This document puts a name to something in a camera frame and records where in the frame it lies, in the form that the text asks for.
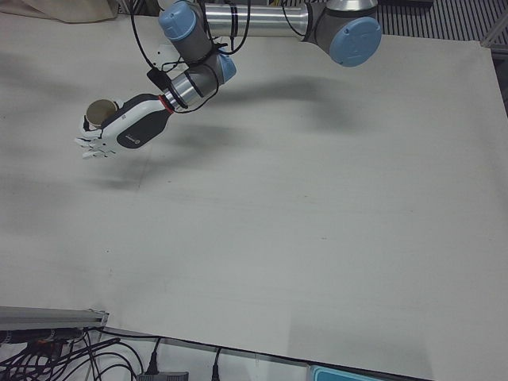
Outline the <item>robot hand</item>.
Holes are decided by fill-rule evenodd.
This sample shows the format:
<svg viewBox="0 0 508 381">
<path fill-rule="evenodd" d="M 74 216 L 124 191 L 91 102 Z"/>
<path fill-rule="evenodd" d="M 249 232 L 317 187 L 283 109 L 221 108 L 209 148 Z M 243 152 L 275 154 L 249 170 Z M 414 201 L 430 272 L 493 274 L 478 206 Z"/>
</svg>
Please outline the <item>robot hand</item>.
<svg viewBox="0 0 508 381">
<path fill-rule="evenodd" d="M 163 95 L 139 94 L 126 102 L 99 99 L 88 106 L 75 143 L 85 149 L 84 159 L 132 151 L 161 134 L 173 113 Z"/>
</svg>

